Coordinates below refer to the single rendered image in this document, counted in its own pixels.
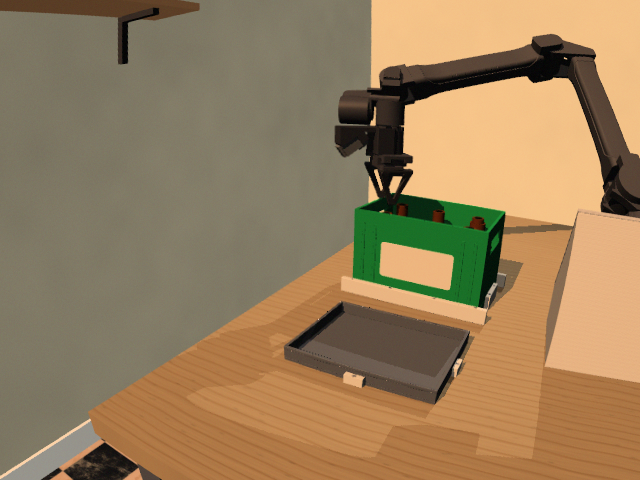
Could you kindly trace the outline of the green plastic crate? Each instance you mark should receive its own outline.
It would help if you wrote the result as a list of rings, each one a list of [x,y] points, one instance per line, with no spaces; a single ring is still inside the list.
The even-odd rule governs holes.
[[[396,215],[398,203],[408,204],[408,217]],[[353,278],[484,308],[506,211],[405,194],[397,204],[385,197],[355,209]],[[445,211],[444,224],[432,222],[433,210]],[[473,216],[485,231],[465,228]]]

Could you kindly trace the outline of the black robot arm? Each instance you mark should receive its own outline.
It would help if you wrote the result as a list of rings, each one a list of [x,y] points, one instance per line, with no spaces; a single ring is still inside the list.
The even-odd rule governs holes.
[[[367,126],[335,125],[335,147],[343,157],[367,144],[367,150],[377,155],[395,155],[396,129],[391,127],[404,126],[406,105],[442,92],[517,77],[527,76],[532,83],[567,78],[599,157],[604,182],[601,212],[640,218],[640,158],[627,147],[595,58],[591,48],[546,34],[533,36],[531,44],[514,50],[437,64],[389,66],[379,73],[380,88],[347,90],[340,97],[339,122]],[[374,107],[375,124],[387,128],[370,125]]]

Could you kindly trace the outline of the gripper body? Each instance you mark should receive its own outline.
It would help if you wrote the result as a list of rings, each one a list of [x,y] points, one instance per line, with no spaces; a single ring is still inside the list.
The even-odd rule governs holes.
[[[403,153],[404,127],[391,127],[391,129],[396,129],[395,155],[377,155],[366,149],[366,156],[370,156],[370,164],[380,170],[404,170],[407,163],[413,163],[413,156]],[[387,163],[393,165],[387,165]]]

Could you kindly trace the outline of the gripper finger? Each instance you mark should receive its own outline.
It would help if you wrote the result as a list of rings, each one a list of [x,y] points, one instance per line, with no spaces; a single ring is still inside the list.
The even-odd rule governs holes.
[[[403,189],[405,188],[406,184],[408,183],[408,181],[410,180],[411,176],[413,175],[413,170],[412,169],[404,169],[404,170],[380,170],[378,169],[378,174],[381,180],[381,184],[385,193],[385,197],[387,200],[388,205],[396,205]],[[399,172],[399,173],[392,173],[392,172]],[[388,177],[389,176],[400,176],[402,177],[398,188],[394,194],[394,197],[391,197],[391,193],[390,193],[390,189],[389,189],[389,184],[388,184]],[[403,178],[404,177],[404,178]]]
[[[371,178],[371,181],[373,183],[373,186],[375,188],[375,191],[376,191],[376,194],[377,194],[378,198],[385,198],[384,190],[383,189],[382,189],[382,191],[380,190],[376,175],[374,173],[374,170],[378,170],[378,168],[373,166],[373,165],[371,165],[370,162],[365,162],[365,167],[366,167],[366,169],[368,171],[368,174],[369,174],[369,176]],[[389,186],[391,184],[392,179],[393,179],[393,176],[389,176],[389,178],[388,178]]]

